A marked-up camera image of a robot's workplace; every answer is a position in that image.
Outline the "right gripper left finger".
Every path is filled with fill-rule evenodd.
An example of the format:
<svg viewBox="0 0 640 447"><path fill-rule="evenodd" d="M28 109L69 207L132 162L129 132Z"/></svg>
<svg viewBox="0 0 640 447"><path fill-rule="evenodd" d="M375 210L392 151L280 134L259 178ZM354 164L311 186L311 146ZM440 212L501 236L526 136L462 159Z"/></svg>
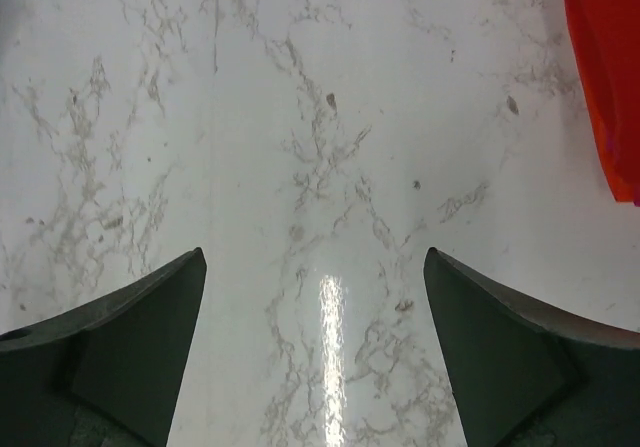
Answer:
<svg viewBox="0 0 640 447"><path fill-rule="evenodd" d="M206 271L196 248L126 287L2 334L2 445L166 445Z"/></svg>

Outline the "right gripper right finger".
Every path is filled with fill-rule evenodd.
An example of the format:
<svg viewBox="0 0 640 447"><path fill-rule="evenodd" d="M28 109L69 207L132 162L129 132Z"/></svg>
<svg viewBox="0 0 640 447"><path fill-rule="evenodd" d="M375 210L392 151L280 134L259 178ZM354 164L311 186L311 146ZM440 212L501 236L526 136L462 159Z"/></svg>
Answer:
<svg viewBox="0 0 640 447"><path fill-rule="evenodd" d="M638 333L535 299L436 248L424 281L468 445L638 445Z"/></svg>

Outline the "red t shirt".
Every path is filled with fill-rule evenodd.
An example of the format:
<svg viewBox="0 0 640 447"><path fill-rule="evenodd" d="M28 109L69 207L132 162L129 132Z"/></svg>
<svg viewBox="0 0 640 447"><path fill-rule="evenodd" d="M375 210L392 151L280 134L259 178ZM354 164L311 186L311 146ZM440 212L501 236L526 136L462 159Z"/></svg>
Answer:
<svg viewBox="0 0 640 447"><path fill-rule="evenodd" d="M639 0L564 0L581 73L589 73L604 105L614 169L639 185Z"/></svg>

